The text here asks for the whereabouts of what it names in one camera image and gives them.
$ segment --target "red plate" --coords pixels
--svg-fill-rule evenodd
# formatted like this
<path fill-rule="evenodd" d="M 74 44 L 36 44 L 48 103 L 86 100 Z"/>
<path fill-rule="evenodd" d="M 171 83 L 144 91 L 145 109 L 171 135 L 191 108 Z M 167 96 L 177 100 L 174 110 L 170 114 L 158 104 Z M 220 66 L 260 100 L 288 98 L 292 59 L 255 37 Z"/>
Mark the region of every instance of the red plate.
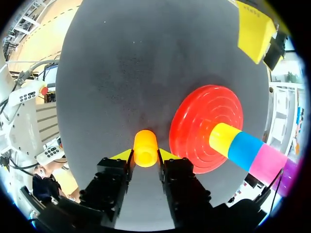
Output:
<path fill-rule="evenodd" d="M 223 86 L 206 85 L 196 89 L 184 99 L 173 118 L 172 154 L 189 158 L 197 174 L 218 168 L 227 158 L 213 150 L 208 139 L 220 122 L 242 129 L 243 111 L 238 97 Z"/>

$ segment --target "white panel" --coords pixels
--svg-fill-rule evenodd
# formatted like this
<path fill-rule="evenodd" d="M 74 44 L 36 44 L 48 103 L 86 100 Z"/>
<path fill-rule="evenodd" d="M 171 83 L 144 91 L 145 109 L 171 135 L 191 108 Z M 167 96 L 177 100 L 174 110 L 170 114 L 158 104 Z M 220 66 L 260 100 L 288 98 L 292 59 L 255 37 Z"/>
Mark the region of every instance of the white panel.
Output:
<path fill-rule="evenodd" d="M 39 131 L 47 127 L 50 127 L 51 125 L 55 125 L 55 124 L 57 124 L 57 117 L 53 117 L 53 118 L 38 122 Z"/>
<path fill-rule="evenodd" d="M 40 133 L 41 141 L 43 142 L 43 144 L 45 144 L 44 142 L 46 141 L 49 142 L 53 140 L 55 137 L 57 137 L 58 136 L 57 134 L 59 135 L 58 125 L 41 132 Z"/>
<path fill-rule="evenodd" d="M 38 122 L 40 122 L 43 119 L 50 118 L 50 117 L 56 116 L 56 115 L 57 115 L 56 108 L 51 108 L 48 110 L 37 112 L 37 120 L 38 120 Z"/>

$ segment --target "yellow block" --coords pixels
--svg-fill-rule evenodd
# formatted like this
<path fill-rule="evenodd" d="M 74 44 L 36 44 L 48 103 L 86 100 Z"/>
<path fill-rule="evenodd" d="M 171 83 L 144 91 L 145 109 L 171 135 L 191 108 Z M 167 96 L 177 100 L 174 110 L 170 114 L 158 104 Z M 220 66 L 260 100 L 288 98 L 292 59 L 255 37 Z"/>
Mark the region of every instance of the yellow block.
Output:
<path fill-rule="evenodd" d="M 139 131 L 134 139 L 134 161 L 138 166 L 150 167 L 157 162 L 156 135 L 150 130 Z"/>
<path fill-rule="evenodd" d="M 276 28 L 273 21 L 256 8 L 240 1 L 237 5 L 240 20 L 238 47 L 258 64 Z"/>
<path fill-rule="evenodd" d="M 117 154 L 113 157 L 111 157 L 110 159 L 121 159 L 121 160 L 128 160 L 128 158 L 130 157 L 132 149 L 128 149 L 120 154 Z"/>
<path fill-rule="evenodd" d="M 163 162 L 165 160 L 169 160 L 169 159 L 180 159 L 178 156 L 173 155 L 164 149 L 160 149 L 160 153 L 161 153 L 161 157 L 162 157 Z"/>
<path fill-rule="evenodd" d="M 210 133 L 209 146 L 228 158 L 230 145 L 239 132 L 241 132 L 241 130 L 225 123 L 219 123 Z"/>

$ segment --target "gray table surface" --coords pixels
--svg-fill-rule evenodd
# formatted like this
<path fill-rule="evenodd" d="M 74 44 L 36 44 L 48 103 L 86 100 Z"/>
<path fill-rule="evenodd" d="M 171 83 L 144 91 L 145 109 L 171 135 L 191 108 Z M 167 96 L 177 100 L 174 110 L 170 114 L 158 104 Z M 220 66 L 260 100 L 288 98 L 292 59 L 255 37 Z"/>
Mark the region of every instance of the gray table surface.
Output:
<path fill-rule="evenodd" d="M 132 148 L 152 129 L 170 151 L 171 120 L 196 88 L 218 84 L 241 101 L 243 130 L 262 138 L 268 78 L 237 47 L 238 9 L 227 0 L 84 0 L 67 32 L 57 72 L 57 114 L 70 169 L 81 189 L 96 164 Z M 213 206 L 247 172 L 230 161 L 197 175 Z M 136 166 L 116 228 L 173 228 L 157 167 Z"/>

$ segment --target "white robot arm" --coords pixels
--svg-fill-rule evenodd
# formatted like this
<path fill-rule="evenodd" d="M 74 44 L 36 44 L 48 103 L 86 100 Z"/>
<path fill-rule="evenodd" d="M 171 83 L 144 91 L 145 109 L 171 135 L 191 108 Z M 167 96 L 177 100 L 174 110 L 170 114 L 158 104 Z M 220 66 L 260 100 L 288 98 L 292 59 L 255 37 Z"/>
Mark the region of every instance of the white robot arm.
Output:
<path fill-rule="evenodd" d="M 0 153 L 10 155 L 11 193 L 16 205 L 28 216 L 32 210 L 25 200 L 20 188 L 26 186 L 32 192 L 31 176 L 33 167 L 16 169 L 14 167 L 28 167 L 40 163 L 48 163 L 63 156 L 63 151 L 56 149 L 53 156 L 47 157 L 43 145 L 59 135 L 56 117 L 56 103 L 49 106 L 43 104 L 36 107 L 35 97 L 46 93 L 43 81 L 33 80 L 27 86 L 22 86 L 32 71 L 45 63 L 58 63 L 49 60 L 36 64 L 25 73 L 21 73 L 15 81 L 0 54 Z"/>

